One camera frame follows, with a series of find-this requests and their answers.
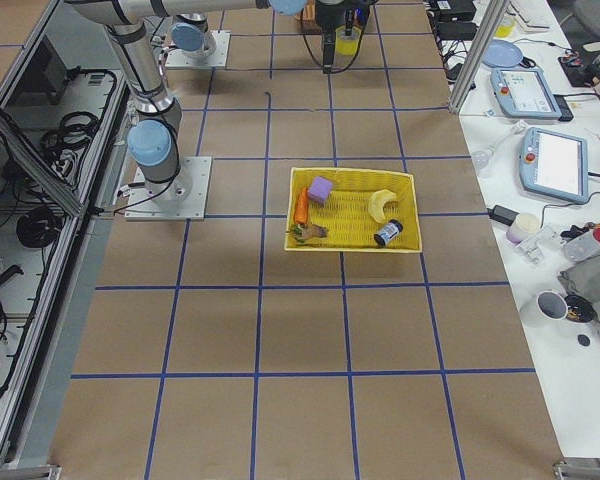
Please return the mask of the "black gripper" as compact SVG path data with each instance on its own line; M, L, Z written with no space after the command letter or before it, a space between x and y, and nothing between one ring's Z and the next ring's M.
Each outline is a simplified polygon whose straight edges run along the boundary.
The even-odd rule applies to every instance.
M316 0L315 21L322 30L322 72L330 74L335 59L335 30L344 24L344 35L352 37L355 10L349 8L345 11L344 1Z

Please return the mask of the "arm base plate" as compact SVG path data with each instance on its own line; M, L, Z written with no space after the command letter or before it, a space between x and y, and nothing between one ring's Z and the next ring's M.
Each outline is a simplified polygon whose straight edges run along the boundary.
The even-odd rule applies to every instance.
M205 218L208 189L212 170L209 156L180 158L180 172L168 189L149 183L132 189L130 208L122 213L132 221L177 221Z
M173 28L172 45L164 60L167 69L225 68L230 32L190 28Z

